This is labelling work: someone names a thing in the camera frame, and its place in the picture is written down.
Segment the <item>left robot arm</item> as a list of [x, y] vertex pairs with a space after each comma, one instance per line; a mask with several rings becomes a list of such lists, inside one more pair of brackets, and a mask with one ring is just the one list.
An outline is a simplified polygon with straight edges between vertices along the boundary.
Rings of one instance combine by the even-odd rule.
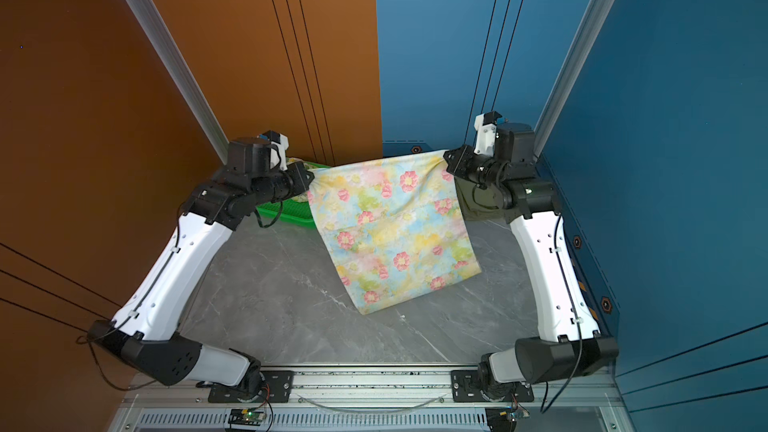
[[258, 359], [182, 336], [189, 299], [218, 250], [263, 204], [282, 206], [309, 190], [313, 174], [287, 159], [287, 136], [268, 131], [231, 141], [225, 164], [181, 204], [175, 229], [134, 295], [80, 344], [101, 348], [153, 381], [194, 380], [246, 397], [262, 389]]

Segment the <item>olive green skirt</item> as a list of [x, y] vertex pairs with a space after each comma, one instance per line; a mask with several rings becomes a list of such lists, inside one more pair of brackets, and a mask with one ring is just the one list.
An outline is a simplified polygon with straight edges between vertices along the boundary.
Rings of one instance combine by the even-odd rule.
[[467, 180], [454, 178], [456, 195], [465, 222], [505, 222], [504, 212], [494, 203], [493, 192]]

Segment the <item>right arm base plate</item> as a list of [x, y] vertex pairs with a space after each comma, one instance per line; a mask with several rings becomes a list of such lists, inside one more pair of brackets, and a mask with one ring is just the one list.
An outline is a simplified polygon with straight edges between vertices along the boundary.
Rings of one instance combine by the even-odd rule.
[[453, 370], [450, 379], [452, 400], [456, 403], [532, 403], [535, 399], [532, 387], [524, 382], [482, 385], [476, 369]]

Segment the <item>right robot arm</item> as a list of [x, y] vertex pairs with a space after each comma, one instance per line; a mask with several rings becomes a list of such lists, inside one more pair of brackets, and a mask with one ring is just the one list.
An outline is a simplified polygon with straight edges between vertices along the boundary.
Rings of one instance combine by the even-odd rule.
[[590, 310], [570, 259], [562, 207], [552, 182], [540, 177], [535, 134], [497, 113], [475, 119], [474, 145], [445, 152], [447, 171], [488, 190], [519, 245], [535, 299], [538, 334], [479, 364], [484, 388], [537, 384], [590, 375], [619, 354]]

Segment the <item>pastel floral skirt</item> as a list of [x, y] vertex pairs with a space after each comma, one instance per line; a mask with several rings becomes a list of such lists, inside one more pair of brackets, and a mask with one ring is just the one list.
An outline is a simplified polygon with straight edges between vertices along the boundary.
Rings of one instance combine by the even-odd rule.
[[313, 174], [308, 203], [314, 223], [361, 314], [480, 274], [442, 152]]

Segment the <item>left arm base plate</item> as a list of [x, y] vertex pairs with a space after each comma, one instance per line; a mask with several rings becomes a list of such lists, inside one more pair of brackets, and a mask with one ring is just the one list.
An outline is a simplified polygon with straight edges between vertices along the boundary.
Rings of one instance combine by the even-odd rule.
[[285, 404], [290, 400], [294, 378], [295, 373], [292, 370], [262, 370], [255, 392], [248, 393], [232, 387], [214, 384], [210, 387], [207, 402], [212, 404], [254, 403], [259, 405], [263, 402]]

